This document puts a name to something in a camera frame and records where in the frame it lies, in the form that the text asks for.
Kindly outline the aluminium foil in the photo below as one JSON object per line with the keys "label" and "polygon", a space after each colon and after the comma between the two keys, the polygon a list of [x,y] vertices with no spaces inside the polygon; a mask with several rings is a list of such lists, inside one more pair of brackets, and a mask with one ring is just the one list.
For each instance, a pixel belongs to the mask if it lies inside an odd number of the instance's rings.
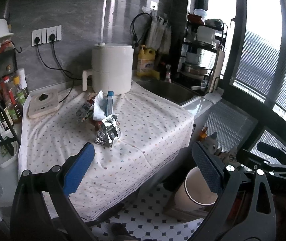
{"label": "aluminium foil", "polygon": [[120,137],[118,114],[112,114],[102,120],[102,125],[96,132],[95,143],[105,147],[113,147]]}

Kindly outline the white plastic bag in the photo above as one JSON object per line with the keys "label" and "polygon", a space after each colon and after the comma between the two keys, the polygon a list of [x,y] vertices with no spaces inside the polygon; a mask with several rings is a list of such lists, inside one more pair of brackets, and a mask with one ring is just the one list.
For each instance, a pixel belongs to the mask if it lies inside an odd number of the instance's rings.
{"label": "white plastic bag", "polygon": [[95,121],[102,121],[106,117],[106,106],[107,106],[107,99],[104,96],[103,91],[100,91],[95,99],[93,105],[93,119]]}

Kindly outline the blue medicine box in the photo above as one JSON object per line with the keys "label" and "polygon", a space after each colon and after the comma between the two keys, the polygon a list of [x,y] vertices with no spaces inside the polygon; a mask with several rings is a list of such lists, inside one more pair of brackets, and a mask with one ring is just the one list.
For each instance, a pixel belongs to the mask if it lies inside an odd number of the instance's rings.
{"label": "blue medicine box", "polygon": [[113,106],[114,106],[114,92],[108,91],[106,97],[106,116],[109,116],[113,113]]}

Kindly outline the white trash bin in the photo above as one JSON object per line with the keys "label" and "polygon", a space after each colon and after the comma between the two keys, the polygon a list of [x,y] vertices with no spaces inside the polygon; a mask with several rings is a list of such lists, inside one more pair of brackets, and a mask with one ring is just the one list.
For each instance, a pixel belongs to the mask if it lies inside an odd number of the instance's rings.
{"label": "white trash bin", "polygon": [[175,193],[174,203],[175,208],[192,212],[213,205],[217,197],[218,195],[210,190],[199,167],[194,167]]}

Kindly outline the white kitchen scale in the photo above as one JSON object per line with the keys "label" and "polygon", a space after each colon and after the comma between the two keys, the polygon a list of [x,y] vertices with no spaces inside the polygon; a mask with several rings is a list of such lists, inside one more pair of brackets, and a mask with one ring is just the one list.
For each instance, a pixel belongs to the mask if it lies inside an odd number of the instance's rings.
{"label": "white kitchen scale", "polygon": [[28,117],[30,119],[36,119],[43,115],[55,112],[59,108],[60,102],[58,98],[58,90],[50,89],[44,93],[34,95],[31,98],[28,108]]}

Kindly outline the steel kitchen sink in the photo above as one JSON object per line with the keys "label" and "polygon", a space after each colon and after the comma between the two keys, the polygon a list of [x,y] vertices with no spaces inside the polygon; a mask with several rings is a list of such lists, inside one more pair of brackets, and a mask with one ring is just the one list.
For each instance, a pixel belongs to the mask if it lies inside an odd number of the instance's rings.
{"label": "steel kitchen sink", "polygon": [[165,81],[139,81],[138,84],[159,97],[165,98],[180,106],[193,100],[198,95],[175,83]]}

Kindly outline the white plastic tray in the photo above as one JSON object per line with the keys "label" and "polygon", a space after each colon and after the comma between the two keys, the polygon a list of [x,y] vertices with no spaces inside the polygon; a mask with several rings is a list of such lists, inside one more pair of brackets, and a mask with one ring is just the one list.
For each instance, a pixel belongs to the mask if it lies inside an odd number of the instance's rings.
{"label": "white plastic tray", "polygon": [[[9,139],[9,138],[13,138],[13,135],[10,132],[10,130],[3,132],[1,134],[1,136],[5,140]],[[13,156],[10,154],[10,152],[8,151],[8,149],[4,145],[0,146],[0,167],[1,168],[5,168],[5,167],[9,166],[10,164],[14,163],[15,161],[17,161],[18,149],[19,149],[18,143],[17,143],[17,141],[13,141],[10,144],[14,148],[14,155]]]}

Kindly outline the condiment bottles on rack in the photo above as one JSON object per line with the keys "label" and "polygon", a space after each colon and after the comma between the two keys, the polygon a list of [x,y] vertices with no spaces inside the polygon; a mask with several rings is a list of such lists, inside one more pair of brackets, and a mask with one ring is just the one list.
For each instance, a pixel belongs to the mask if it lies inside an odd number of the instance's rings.
{"label": "condiment bottles on rack", "polygon": [[0,106],[5,113],[0,112],[0,121],[5,129],[8,125],[5,116],[11,125],[22,121],[24,103],[29,95],[25,69],[15,70],[12,65],[6,67],[3,76],[0,76]]}

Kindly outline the white cutting board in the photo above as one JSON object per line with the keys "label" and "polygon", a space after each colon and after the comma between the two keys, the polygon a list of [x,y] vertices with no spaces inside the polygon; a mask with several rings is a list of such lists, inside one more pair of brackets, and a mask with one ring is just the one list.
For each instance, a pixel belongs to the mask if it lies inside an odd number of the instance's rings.
{"label": "white cutting board", "polygon": [[223,62],[225,58],[225,52],[223,50],[218,50],[217,56],[215,59],[214,67],[211,71],[209,85],[208,85],[208,93],[212,93],[217,89],[219,77],[221,75]]}

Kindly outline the white air fryer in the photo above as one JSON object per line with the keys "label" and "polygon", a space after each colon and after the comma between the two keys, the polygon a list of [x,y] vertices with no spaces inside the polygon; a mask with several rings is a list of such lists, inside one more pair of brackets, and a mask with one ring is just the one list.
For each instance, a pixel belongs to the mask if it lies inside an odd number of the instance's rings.
{"label": "white air fryer", "polygon": [[131,45],[100,42],[91,54],[91,68],[82,74],[82,91],[87,91],[87,78],[95,93],[108,91],[121,95],[131,90],[134,49]]}

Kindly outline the yellow detergent bottle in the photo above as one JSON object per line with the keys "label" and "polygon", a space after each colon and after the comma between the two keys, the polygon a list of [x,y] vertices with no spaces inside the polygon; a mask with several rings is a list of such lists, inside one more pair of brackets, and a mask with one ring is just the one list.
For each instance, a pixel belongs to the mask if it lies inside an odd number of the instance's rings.
{"label": "yellow detergent bottle", "polygon": [[141,45],[138,53],[136,75],[138,77],[150,76],[154,69],[154,61],[156,57],[156,51],[147,48],[145,45]]}

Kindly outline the black dish rack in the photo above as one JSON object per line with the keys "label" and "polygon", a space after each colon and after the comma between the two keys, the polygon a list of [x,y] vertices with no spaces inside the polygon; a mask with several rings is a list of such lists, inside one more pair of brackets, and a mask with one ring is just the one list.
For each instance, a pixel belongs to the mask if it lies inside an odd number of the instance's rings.
{"label": "black dish rack", "polygon": [[228,26],[207,19],[203,9],[188,13],[178,64],[178,83],[200,95],[208,93],[209,79],[218,50],[225,52]]}

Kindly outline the hanging plastic bags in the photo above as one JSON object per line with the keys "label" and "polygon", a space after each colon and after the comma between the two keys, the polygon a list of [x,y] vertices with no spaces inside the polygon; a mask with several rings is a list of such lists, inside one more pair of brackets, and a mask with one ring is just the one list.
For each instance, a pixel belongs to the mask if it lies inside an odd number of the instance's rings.
{"label": "hanging plastic bags", "polygon": [[146,46],[159,54],[169,54],[171,47],[171,26],[168,20],[153,16],[146,39]]}

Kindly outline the white wall socket plate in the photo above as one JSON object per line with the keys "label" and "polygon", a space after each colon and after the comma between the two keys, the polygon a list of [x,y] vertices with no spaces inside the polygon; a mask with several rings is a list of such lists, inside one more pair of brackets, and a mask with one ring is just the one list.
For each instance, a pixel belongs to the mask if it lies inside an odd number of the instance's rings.
{"label": "white wall socket plate", "polygon": [[50,43],[52,34],[55,35],[54,41],[62,40],[62,25],[33,30],[31,33],[31,45],[36,46],[35,39],[37,37],[40,39],[39,45]]}

